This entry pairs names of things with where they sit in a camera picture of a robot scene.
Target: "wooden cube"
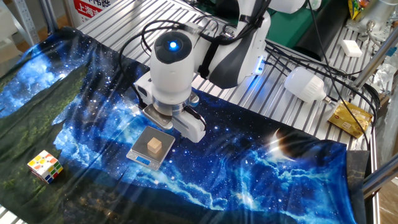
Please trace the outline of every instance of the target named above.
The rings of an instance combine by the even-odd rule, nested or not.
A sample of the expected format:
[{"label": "wooden cube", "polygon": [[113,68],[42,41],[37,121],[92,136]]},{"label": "wooden cube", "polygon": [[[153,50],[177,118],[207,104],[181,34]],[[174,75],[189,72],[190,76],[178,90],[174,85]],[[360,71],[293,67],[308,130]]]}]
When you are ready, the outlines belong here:
[{"label": "wooden cube", "polygon": [[32,159],[28,164],[31,171],[46,183],[51,183],[63,170],[58,159],[54,158],[46,150]]},{"label": "wooden cube", "polygon": [[153,152],[156,154],[159,152],[159,150],[162,149],[162,142],[157,140],[156,138],[152,138],[148,142],[147,146],[148,146],[148,150],[150,150],[150,152]]}]

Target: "blue starry fabric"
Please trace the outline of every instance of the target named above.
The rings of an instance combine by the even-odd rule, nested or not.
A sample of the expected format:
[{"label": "blue starry fabric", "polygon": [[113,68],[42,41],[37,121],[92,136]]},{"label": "blue starry fabric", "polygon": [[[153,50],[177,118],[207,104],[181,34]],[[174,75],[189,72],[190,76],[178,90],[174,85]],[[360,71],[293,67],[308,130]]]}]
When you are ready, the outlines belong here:
[{"label": "blue starry fabric", "polygon": [[[176,131],[159,171],[126,158],[146,126],[118,53],[72,28],[32,47],[0,79],[0,204],[34,223],[355,223],[346,145],[196,91],[207,122]],[[129,58],[137,79],[149,68]],[[41,183],[42,150],[64,171]]]}]

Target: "red sign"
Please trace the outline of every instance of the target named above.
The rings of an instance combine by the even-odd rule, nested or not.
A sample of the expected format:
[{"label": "red sign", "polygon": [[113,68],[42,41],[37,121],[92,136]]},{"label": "red sign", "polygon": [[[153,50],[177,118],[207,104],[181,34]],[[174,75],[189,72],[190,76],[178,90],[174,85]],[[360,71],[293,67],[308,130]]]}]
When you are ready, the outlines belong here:
[{"label": "red sign", "polygon": [[81,0],[73,0],[73,3],[75,4],[75,9],[79,12],[79,14],[82,14],[89,18],[92,18],[102,11],[102,9],[99,9]]}]

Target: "star pattern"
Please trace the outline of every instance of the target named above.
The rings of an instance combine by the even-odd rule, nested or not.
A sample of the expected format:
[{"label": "star pattern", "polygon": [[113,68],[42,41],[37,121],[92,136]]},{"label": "star pattern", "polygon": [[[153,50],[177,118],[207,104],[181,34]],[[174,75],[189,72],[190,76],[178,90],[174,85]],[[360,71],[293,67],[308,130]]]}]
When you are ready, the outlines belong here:
[{"label": "star pattern", "polygon": [[[170,131],[176,141],[158,172],[127,159],[144,128],[157,127],[137,107],[136,96],[117,66],[118,54],[99,50],[103,46],[97,41],[79,35],[78,42],[52,36],[33,48],[30,54],[36,57],[24,64],[0,94],[0,117],[4,117],[73,69],[88,67],[80,93],[53,121],[63,122],[54,141],[62,150],[62,164],[102,170],[136,186],[168,190],[212,210],[282,213],[297,223],[354,223],[344,145],[319,141],[200,91],[195,90],[200,103],[194,109],[208,127],[199,143]],[[41,54],[44,46],[56,50]],[[148,71],[132,60],[125,64],[126,72],[135,77]]]}]

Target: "blue light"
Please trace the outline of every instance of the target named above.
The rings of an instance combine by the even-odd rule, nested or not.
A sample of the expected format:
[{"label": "blue light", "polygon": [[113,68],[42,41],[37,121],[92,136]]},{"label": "blue light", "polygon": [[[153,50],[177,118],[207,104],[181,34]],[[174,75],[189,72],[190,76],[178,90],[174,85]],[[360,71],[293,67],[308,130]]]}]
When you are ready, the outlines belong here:
[{"label": "blue light", "polygon": [[169,43],[169,51],[176,52],[180,50],[180,46],[177,44],[176,41],[171,41]]},{"label": "blue light", "polygon": [[173,41],[173,42],[170,43],[170,48],[171,49],[175,49],[176,47],[177,47],[177,43],[176,42]]}]

